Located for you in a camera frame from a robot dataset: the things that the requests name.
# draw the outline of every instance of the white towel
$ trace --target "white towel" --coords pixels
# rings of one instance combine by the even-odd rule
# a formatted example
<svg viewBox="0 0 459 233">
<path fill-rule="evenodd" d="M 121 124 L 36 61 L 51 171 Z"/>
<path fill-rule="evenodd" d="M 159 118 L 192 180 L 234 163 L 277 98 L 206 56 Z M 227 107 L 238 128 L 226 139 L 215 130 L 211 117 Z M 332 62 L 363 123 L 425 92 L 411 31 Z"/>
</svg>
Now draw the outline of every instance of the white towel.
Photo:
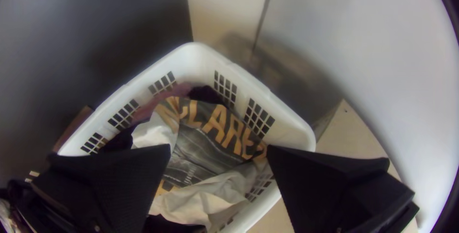
<svg viewBox="0 0 459 233">
<path fill-rule="evenodd" d="M 253 162 L 237 166 L 227 173 L 156 197 L 149 214 L 161 214 L 168 221 L 180 224 L 204 225 L 212 231 L 249 204 L 245 193 L 251 190 L 257 174 Z"/>
</svg>

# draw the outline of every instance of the white plastic laundry basket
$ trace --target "white plastic laundry basket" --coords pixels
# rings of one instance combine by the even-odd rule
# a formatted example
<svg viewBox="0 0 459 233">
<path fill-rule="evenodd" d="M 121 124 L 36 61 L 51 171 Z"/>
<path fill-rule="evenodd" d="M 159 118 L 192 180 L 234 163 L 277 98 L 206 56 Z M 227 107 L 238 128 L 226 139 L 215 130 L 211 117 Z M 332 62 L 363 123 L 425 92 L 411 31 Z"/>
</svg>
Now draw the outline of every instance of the white plastic laundry basket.
<svg viewBox="0 0 459 233">
<path fill-rule="evenodd" d="M 123 85 L 106 99 L 59 151 L 60 155 L 95 154 L 120 130 L 132 114 L 155 94 L 181 82 L 209 85 L 266 143 L 315 151 L 311 127 L 269 89 L 240 66 L 199 44 L 184 44 Z M 269 166 L 246 195 L 251 202 L 217 232 L 246 232 L 280 199 Z"/>
</svg>

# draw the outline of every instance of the white cloth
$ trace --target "white cloth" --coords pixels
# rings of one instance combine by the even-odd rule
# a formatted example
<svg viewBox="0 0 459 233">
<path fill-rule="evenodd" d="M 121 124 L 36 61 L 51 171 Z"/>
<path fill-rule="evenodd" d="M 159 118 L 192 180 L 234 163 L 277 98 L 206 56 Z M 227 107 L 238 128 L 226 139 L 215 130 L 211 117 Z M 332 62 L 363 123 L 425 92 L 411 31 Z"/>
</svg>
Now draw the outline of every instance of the white cloth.
<svg viewBox="0 0 459 233">
<path fill-rule="evenodd" d="M 149 214 L 161 214 L 180 224 L 199 224 L 208 231 L 225 223 L 243 206 L 249 204 L 249 192 L 258 175 L 257 166 L 247 163 L 192 186 L 156 197 Z"/>
<path fill-rule="evenodd" d="M 10 203 L 0 199 L 0 224 L 7 233 L 21 233 L 16 224 L 10 219 Z"/>
<path fill-rule="evenodd" d="M 172 128 L 156 112 L 152 113 L 148 122 L 137 125 L 131 136 L 133 149 L 169 144 L 172 153 L 177 141 L 177 133 L 174 133 Z"/>
</svg>

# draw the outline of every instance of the black item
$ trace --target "black item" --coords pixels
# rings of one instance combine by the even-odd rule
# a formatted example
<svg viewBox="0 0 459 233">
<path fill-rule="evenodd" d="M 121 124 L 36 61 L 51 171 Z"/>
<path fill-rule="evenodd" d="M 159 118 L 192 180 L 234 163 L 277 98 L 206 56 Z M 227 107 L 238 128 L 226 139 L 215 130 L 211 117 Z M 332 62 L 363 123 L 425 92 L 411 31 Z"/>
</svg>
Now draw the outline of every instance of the black item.
<svg viewBox="0 0 459 233">
<path fill-rule="evenodd" d="M 353 159 L 268 146 L 295 232 L 400 232 L 419 208 L 387 174 L 389 159 Z"/>
<path fill-rule="evenodd" d="M 168 144 L 79 157 L 53 154 L 50 169 L 32 187 L 79 232 L 141 232 L 169 158 Z M 26 220 L 41 222 L 31 224 L 37 232 L 49 231 L 39 217 L 33 211 Z"/>
<path fill-rule="evenodd" d="M 188 93 L 188 97 L 192 100 L 203 101 L 211 104 L 228 106 L 223 102 L 220 95 L 210 86 L 194 87 Z"/>
<path fill-rule="evenodd" d="M 101 149 L 99 149 L 99 153 L 129 150 L 132 147 L 131 134 L 136 127 L 137 125 L 133 125 L 122 130 L 119 134 L 113 137 L 113 139 L 109 140 L 109 142 L 107 142 L 107 144 L 105 144 Z"/>
<path fill-rule="evenodd" d="M 202 232 L 202 225 L 183 225 L 166 220 L 163 216 L 148 216 L 143 233 L 194 233 Z"/>
</svg>

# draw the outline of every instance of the pink fabric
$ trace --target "pink fabric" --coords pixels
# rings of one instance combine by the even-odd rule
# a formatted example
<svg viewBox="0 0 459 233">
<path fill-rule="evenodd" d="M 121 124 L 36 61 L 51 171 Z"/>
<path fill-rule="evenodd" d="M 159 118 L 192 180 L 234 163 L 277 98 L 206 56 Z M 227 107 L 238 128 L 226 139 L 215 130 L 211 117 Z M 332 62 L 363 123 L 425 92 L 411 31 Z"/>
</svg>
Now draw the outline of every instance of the pink fabric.
<svg viewBox="0 0 459 233">
<path fill-rule="evenodd" d="M 134 115 L 132 116 L 132 123 L 134 124 L 138 121 L 150 118 L 154 108 L 163 99 L 166 99 L 168 97 L 186 97 L 188 93 L 191 91 L 191 88 L 191 84 L 184 82 L 177 84 L 175 87 L 172 88 L 171 91 L 163 91 L 159 93 L 152 100 L 150 100 L 150 102 L 140 107 L 134 113 Z"/>
</svg>

